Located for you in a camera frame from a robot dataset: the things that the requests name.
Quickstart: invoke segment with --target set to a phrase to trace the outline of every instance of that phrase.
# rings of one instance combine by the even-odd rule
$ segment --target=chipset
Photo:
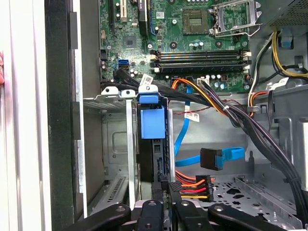
[[[134,50],[137,49],[137,37],[134,35],[123,37],[123,49]]]
[[[183,10],[183,34],[200,35],[208,34],[208,18],[206,9]]]

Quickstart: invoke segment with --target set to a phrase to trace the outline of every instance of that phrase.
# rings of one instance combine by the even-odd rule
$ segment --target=blue sata port
[[[129,65],[129,60],[128,59],[119,59],[117,61],[117,63],[119,64],[119,66]]]

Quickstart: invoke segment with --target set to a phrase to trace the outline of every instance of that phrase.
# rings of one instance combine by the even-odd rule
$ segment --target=green circuit board
[[[127,19],[123,22],[116,18],[120,10],[116,8],[117,3],[126,1]],[[131,3],[133,0],[101,0],[100,1],[100,49],[104,50],[108,60],[104,62],[101,69],[101,77],[112,79],[113,71],[118,68],[118,60],[129,60],[129,70],[133,69],[138,73],[134,78],[141,79],[143,74],[154,77],[154,81],[159,81],[168,86],[171,85],[175,77],[193,77],[194,79],[213,75],[206,73],[174,73],[155,74],[150,67],[149,50],[164,52],[181,51],[223,51],[223,50],[247,50],[248,36],[235,36],[225,38],[215,38],[209,35],[208,30],[214,23],[214,18],[208,12],[212,5],[226,2],[228,0],[150,0],[150,27],[149,36],[140,34],[138,22],[138,6]],[[114,30],[110,27],[110,4],[113,4]],[[192,11],[202,15],[202,20],[192,15]],[[247,5],[241,4],[235,7],[227,7],[224,11],[224,23],[226,28],[234,25],[246,24]],[[245,77],[247,73],[219,73],[224,78],[210,78],[210,86],[217,92],[247,92]]]

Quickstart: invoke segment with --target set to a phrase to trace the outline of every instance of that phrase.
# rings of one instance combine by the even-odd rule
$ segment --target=sticker
[[[142,79],[140,81],[140,86],[141,85],[151,85],[153,79],[154,79],[153,77],[151,77],[147,74],[143,74]]]
[[[289,78],[282,78],[278,83],[275,83],[271,86],[270,90],[275,90],[278,87],[285,86],[288,82]]]
[[[200,122],[200,118],[199,118],[198,113],[191,113],[191,112],[185,113],[184,118],[190,119],[190,120],[195,121],[195,122]]]
[[[156,19],[164,19],[165,12],[156,12]]]
[[[191,110],[191,107],[189,105],[185,105],[185,112],[189,112]]]

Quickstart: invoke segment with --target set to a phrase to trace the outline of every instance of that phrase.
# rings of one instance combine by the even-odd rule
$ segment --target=motherboard
[[[248,36],[213,35],[215,5],[224,2],[100,0],[101,78],[111,80],[122,68],[137,80],[148,74],[167,86],[180,77],[217,92],[247,92]],[[224,7],[224,28],[246,24],[247,10],[244,3]]]

